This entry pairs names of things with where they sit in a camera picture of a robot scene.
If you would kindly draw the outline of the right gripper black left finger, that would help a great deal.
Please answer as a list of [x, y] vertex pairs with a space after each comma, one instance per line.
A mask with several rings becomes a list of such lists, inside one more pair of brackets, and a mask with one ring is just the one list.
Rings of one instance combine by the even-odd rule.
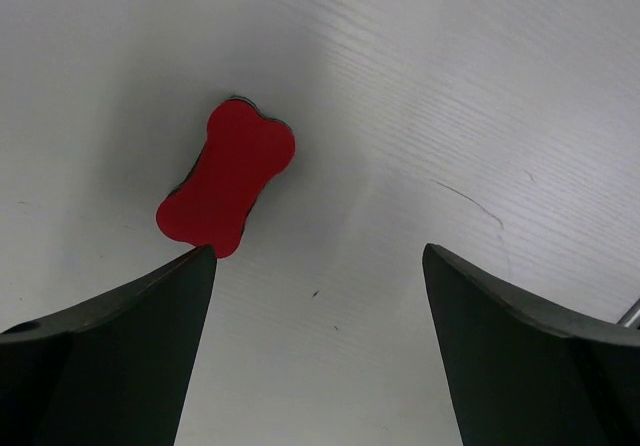
[[2, 332], [2, 444], [174, 444], [216, 263], [198, 247]]

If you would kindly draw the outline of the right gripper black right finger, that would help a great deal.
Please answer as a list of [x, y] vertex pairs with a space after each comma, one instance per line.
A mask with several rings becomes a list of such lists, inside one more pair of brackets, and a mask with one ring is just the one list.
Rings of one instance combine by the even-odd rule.
[[636, 445], [639, 332], [572, 311], [442, 246], [426, 292], [465, 445]]

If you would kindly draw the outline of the red bone-shaped eraser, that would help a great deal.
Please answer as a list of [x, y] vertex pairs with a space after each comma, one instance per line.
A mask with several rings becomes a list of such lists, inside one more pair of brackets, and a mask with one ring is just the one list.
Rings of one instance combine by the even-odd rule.
[[207, 121], [193, 167], [157, 208], [158, 228], [174, 241], [210, 246], [218, 258], [232, 255], [259, 195], [288, 167], [295, 150], [285, 122], [264, 115], [246, 98], [223, 101]]

